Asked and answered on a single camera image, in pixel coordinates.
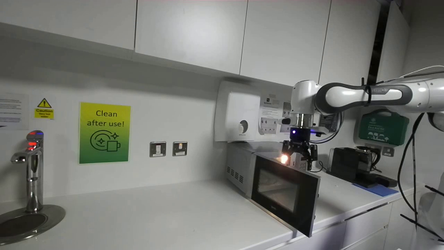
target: warning triangle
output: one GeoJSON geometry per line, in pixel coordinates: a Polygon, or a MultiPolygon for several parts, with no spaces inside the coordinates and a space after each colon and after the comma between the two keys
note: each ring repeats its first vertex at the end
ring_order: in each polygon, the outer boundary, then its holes
{"type": "Polygon", "coordinates": [[[43,98],[43,100],[37,105],[39,108],[52,108],[51,105],[49,105],[49,102],[46,100],[46,98],[43,98]]]}

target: green sign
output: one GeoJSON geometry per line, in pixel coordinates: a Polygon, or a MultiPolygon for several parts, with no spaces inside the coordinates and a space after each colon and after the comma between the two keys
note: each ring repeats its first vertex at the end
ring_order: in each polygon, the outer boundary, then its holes
{"type": "Polygon", "coordinates": [[[80,103],[79,163],[128,161],[131,106],[80,103]]]}

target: white countertop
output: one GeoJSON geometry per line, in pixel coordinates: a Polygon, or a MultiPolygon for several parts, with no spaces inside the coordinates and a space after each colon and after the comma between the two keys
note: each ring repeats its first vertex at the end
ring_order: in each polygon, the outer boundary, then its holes
{"type": "MultiPolygon", "coordinates": [[[[313,230],[397,200],[321,176],[313,230]]],[[[411,188],[404,188],[406,195],[411,188]]],[[[46,198],[66,210],[63,221],[4,250],[264,250],[292,231],[240,195],[227,180],[196,181],[46,198]]],[[[0,204],[0,214],[22,207],[0,204]]]]}

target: sink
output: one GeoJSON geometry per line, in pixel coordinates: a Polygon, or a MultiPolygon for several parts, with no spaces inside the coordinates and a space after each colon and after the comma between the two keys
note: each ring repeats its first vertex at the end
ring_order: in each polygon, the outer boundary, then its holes
{"type": "Polygon", "coordinates": [[[37,212],[27,212],[25,208],[0,215],[0,246],[48,231],[65,217],[65,209],[56,205],[43,205],[37,212]]]}

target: backsplash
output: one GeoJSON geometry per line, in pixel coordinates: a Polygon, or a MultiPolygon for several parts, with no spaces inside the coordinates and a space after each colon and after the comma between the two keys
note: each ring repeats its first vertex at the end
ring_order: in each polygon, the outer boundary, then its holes
{"type": "Polygon", "coordinates": [[[0,47],[0,93],[55,98],[54,120],[0,132],[0,202],[25,197],[26,167],[9,159],[34,129],[45,132],[45,197],[222,176],[226,144],[213,140],[220,79],[12,38],[0,47]],[[80,102],[131,106],[129,162],[78,164],[80,102]],[[151,141],[167,142],[165,157],[148,156],[151,141]],[[172,157],[174,141],[188,142],[187,156],[172,157]]]}

